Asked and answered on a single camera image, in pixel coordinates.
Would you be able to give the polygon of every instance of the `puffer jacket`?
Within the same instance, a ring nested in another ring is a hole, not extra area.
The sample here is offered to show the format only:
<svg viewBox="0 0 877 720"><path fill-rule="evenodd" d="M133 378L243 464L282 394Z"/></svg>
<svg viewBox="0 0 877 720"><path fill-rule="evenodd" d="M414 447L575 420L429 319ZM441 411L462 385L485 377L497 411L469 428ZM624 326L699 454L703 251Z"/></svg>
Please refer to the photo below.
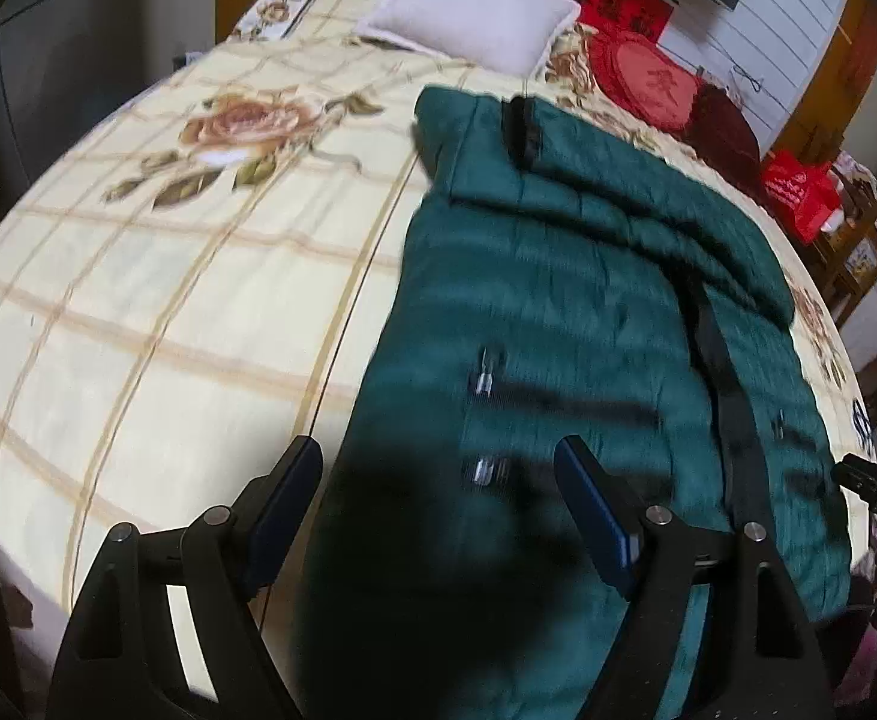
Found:
<svg viewBox="0 0 877 720"><path fill-rule="evenodd" d="M542 100L430 87L416 114L434 185L308 547L306 716L575 717L626 603L555 488L567 435L648 504L725 531L723 453L764 454L768 492L746 475L736 494L771 500L810 617L835 613L845 501L758 228ZM716 349L744 393L724 418ZM694 589L660 717L680 712L706 601Z"/></svg>

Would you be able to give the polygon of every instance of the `clothing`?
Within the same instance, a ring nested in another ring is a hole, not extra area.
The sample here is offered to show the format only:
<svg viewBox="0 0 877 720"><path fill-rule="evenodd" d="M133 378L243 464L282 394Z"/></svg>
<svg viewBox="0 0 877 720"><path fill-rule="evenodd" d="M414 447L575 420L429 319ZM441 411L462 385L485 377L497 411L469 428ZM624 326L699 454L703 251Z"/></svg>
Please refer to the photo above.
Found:
<svg viewBox="0 0 877 720"><path fill-rule="evenodd" d="M723 383L699 362L693 293L752 405L779 552L812 619L838 610L845 500L757 227L541 100L429 87L416 114L434 184L306 556L306 716L575 717L626 604L555 489L557 442L580 435L648 504L729 530ZM662 717L685 698L706 599L693 593Z"/></svg>

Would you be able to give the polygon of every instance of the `white paneled wall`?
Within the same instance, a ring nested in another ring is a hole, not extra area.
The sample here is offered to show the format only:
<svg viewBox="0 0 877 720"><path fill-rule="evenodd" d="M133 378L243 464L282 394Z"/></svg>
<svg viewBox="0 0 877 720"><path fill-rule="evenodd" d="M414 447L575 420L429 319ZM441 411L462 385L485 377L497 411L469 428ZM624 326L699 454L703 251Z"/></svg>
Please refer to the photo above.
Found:
<svg viewBox="0 0 877 720"><path fill-rule="evenodd" d="M692 71L702 66L726 83L734 79L744 117L765 149L814 76L845 0L741 0L734 11L712 0L672 6L659 45ZM761 82L761 91L734 73L735 64Z"/></svg>

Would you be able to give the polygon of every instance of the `red plastic bag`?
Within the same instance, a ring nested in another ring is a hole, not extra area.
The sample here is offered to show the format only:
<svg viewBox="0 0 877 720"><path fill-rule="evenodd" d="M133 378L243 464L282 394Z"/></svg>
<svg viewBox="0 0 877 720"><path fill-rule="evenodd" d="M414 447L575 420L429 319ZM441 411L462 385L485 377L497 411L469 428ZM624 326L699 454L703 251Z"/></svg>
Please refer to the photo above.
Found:
<svg viewBox="0 0 877 720"><path fill-rule="evenodd" d="M806 167L781 151L762 173L776 216L804 244L815 240L821 225L842 204L828 178L829 164Z"/></svg>

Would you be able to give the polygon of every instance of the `black strap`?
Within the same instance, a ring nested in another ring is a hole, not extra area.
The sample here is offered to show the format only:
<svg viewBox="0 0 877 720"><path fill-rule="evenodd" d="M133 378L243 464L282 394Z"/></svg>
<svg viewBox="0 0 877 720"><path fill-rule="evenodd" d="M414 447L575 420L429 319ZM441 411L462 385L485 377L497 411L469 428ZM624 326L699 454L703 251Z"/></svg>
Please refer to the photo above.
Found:
<svg viewBox="0 0 877 720"><path fill-rule="evenodd" d="M735 372L725 337L701 280L685 277L675 288L688 295L691 305L689 338L699 354L702 372L712 391L722 469L725 474L725 510L732 526L741 531L758 522L774 542L776 521L768 493L768 466L758 437L749 396Z"/></svg>

